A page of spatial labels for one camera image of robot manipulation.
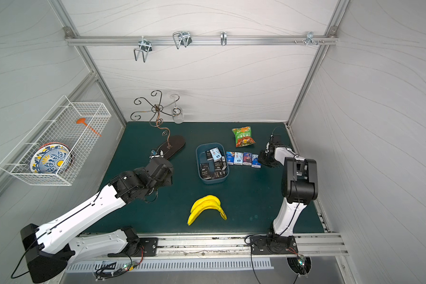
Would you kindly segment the teal plastic storage box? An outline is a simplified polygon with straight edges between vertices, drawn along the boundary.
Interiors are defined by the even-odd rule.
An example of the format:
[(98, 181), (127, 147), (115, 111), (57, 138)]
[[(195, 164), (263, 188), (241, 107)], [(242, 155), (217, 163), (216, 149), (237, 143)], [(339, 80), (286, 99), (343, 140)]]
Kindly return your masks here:
[[(214, 162), (209, 152), (210, 149), (219, 148), (222, 160)], [(224, 182), (230, 173), (229, 165), (226, 162), (226, 151), (220, 143), (201, 144), (196, 148), (196, 162), (198, 176), (206, 185), (213, 185)]]

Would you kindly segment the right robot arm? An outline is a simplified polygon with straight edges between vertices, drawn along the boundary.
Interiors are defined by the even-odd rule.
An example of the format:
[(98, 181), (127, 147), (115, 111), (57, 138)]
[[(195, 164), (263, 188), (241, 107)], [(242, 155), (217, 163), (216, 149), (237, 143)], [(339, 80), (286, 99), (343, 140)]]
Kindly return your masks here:
[(260, 151), (258, 162), (269, 168), (283, 166), (278, 216), (273, 220), (273, 232), (278, 237), (293, 235), (302, 211), (318, 197), (317, 162), (295, 153), (282, 143), (281, 135), (271, 134), (266, 148)]

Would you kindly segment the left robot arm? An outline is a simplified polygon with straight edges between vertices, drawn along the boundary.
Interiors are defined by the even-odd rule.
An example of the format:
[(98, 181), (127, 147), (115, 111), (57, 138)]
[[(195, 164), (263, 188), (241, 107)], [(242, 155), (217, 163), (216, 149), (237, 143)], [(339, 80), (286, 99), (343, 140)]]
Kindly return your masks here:
[(81, 237), (80, 234), (106, 215), (145, 200), (160, 187), (172, 184), (173, 165), (154, 157), (143, 168), (125, 171), (112, 178), (98, 193), (66, 214), (43, 225), (21, 229), (21, 239), (33, 283), (41, 284), (63, 272), (69, 265), (106, 254), (132, 256), (142, 249), (131, 227), (111, 233)]

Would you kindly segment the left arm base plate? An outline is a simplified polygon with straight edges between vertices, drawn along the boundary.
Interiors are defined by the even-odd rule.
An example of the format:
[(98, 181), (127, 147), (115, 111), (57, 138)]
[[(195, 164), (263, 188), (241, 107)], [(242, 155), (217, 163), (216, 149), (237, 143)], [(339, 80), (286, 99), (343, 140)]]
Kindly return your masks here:
[(158, 238), (136, 238), (131, 240), (119, 253), (109, 253), (108, 257), (154, 257), (156, 255)]

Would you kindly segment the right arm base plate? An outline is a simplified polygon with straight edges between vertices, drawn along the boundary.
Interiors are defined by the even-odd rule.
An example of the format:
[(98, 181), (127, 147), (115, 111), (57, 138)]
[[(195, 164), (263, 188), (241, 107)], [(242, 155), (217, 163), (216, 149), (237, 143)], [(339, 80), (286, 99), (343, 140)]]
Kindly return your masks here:
[(252, 255), (267, 254), (298, 254), (298, 246), (294, 236), (267, 236), (267, 235), (248, 235), (244, 239), (250, 246)]

